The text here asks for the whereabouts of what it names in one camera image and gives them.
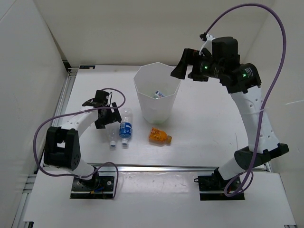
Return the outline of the clear unlabelled plastic bottle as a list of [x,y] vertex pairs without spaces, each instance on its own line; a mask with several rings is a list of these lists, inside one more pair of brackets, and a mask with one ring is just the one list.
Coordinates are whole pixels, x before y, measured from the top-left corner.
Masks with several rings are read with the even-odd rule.
[[111,149],[116,148],[117,144],[117,125],[112,123],[106,126],[107,136]]

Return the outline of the blue label clear bottle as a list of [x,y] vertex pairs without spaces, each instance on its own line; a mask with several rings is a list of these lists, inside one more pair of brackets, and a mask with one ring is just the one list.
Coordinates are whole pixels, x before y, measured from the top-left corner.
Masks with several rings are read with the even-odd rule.
[[121,111],[122,121],[119,125],[119,137],[123,147],[127,147],[133,133],[133,112],[130,108]]

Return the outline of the white label clear bottle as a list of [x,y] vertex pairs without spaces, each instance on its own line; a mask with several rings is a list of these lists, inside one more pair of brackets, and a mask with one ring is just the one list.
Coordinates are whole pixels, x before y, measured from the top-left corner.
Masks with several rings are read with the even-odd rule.
[[160,98],[163,98],[165,97],[165,95],[161,92],[161,91],[156,91],[154,94],[153,94],[153,98],[154,99],[160,99]]

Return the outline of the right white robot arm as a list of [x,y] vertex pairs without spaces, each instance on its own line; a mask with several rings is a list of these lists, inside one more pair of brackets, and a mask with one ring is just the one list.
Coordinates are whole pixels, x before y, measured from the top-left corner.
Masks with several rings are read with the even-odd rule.
[[247,147],[235,151],[234,157],[211,176],[197,178],[203,190],[224,190],[235,176],[288,153],[288,145],[279,142],[264,111],[258,70],[251,63],[240,63],[237,48],[215,48],[212,52],[204,48],[202,54],[186,48],[171,76],[193,81],[218,79],[237,105],[247,133]]

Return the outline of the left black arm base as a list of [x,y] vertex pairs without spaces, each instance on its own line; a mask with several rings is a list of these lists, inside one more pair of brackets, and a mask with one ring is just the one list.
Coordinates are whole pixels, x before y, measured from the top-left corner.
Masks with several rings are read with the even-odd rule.
[[95,179],[83,180],[74,178],[71,186],[70,199],[80,200],[112,200],[114,198],[115,176],[103,175],[101,172]]

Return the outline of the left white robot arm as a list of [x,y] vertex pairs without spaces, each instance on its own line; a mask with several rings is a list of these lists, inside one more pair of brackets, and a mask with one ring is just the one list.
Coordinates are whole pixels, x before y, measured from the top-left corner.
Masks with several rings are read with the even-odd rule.
[[[95,110],[87,111],[86,106],[94,107]],[[104,106],[101,103],[86,101],[79,114],[75,114],[59,127],[49,127],[44,163],[68,171],[89,190],[98,189],[100,179],[97,168],[81,158],[79,138],[93,123],[96,129],[104,129],[106,125],[121,122],[121,120],[115,102]]]

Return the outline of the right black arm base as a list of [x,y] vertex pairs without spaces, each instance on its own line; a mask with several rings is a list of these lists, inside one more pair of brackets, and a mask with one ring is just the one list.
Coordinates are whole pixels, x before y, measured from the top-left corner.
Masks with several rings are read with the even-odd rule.
[[227,197],[224,194],[226,183],[223,186],[215,184],[211,175],[198,175],[193,181],[199,186],[200,201],[245,200],[244,193]]

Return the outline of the white faceted plastic bin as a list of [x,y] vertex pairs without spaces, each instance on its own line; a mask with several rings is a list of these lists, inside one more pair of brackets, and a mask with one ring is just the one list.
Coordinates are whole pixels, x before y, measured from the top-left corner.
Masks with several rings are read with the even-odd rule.
[[171,76],[173,69],[156,62],[141,66],[133,78],[142,115],[151,124],[161,124],[171,114],[181,84]]

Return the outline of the orange juice bottle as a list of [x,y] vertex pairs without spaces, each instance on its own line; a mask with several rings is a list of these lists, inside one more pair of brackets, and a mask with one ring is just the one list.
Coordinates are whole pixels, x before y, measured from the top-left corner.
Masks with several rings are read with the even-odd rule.
[[151,129],[148,138],[150,142],[158,144],[171,144],[172,141],[172,136],[154,127]]

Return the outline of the aluminium front rail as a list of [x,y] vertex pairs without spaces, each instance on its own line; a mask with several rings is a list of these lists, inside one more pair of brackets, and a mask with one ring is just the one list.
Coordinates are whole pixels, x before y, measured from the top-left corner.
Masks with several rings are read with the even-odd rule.
[[[102,165],[98,163],[89,163],[94,167]],[[152,165],[130,165],[130,164],[116,164],[119,172],[166,172],[166,171],[214,171],[216,167],[203,167],[203,166],[152,166]],[[43,165],[47,170],[53,169],[53,166]],[[115,167],[108,164],[100,168],[100,171],[116,171]]]

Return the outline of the aluminium left frame rail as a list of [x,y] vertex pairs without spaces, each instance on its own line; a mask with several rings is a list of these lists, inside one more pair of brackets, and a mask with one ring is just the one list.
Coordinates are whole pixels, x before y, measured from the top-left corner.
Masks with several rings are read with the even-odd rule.
[[[61,94],[59,97],[59,101],[57,103],[55,115],[58,115],[62,112],[63,107],[65,106],[63,104],[63,102],[66,100],[68,87],[69,87],[69,84],[71,83],[71,79],[70,79],[71,65],[68,62],[68,60],[63,60],[63,64],[67,71],[67,76],[66,76],[64,85],[62,87],[62,90],[61,90]],[[34,182],[36,180],[37,172],[38,172],[38,167],[35,166],[34,172],[27,177],[26,184],[25,184],[25,187],[24,187],[24,190],[22,193],[21,201],[19,203],[19,207],[18,207],[18,210],[16,212],[16,215],[15,215],[15,218],[14,218],[14,221],[12,224],[12,228],[32,228],[33,227],[34,222],[24,221],[24,216],[25,216],[25,212],[28,207],[28,203],[30,200]]]

